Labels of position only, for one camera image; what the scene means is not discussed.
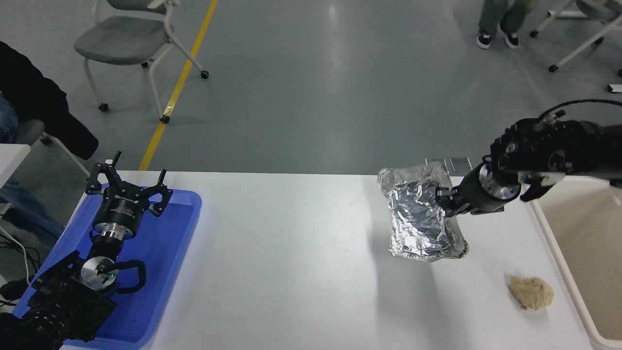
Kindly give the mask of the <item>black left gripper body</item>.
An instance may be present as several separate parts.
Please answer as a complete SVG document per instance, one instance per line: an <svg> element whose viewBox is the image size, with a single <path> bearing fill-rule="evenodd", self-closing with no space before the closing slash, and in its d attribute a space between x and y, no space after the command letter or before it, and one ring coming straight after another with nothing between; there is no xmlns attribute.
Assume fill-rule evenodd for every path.
<svg viewBox="0 0 622 350"><path fill-rule="evenodd" d="M149 207L149 200L142 191L143 188L136 185L108 186L104 190L103 201L92 228L102 230L117 224L127 230L137 230Z"/></svg>

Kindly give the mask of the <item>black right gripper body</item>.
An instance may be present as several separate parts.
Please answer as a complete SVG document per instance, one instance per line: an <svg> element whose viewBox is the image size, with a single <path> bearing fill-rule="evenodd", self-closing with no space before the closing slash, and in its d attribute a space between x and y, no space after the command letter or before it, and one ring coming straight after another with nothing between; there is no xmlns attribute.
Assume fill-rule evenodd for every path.
<svg viewBox="0 0 622 350"><path fill-rule="evenodd" d="M506 201L491 195L484 188L487 181L488 169L476 168L464 176L464 179L453 189L452 212L460 213L492 213L500 211Z"/></svg>

